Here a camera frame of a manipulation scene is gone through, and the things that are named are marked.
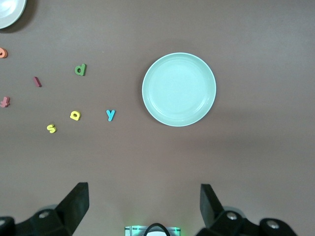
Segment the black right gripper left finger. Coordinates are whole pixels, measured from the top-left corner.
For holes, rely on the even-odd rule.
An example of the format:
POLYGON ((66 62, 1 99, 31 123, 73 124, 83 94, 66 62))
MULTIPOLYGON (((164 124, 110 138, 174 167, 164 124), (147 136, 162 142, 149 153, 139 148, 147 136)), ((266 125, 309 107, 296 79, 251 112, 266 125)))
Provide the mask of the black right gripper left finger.
POLYGON ((45 208, 29 219, 15 223, 11 216, 0 218, 2 236, 71 236, 89 209, 89 186, 78 183, 54 208, 45 208))

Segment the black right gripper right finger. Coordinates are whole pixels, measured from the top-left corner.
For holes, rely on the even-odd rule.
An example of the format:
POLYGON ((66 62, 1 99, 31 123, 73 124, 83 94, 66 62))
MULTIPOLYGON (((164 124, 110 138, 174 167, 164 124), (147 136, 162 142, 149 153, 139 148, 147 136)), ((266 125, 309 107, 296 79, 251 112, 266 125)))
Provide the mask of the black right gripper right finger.
POLYGON ((225 210, 209 184, 200 187, 200 211, 205 228, 198 236, 295 236, 284 221, 264 218, 256 225, 234 210, 225 210))

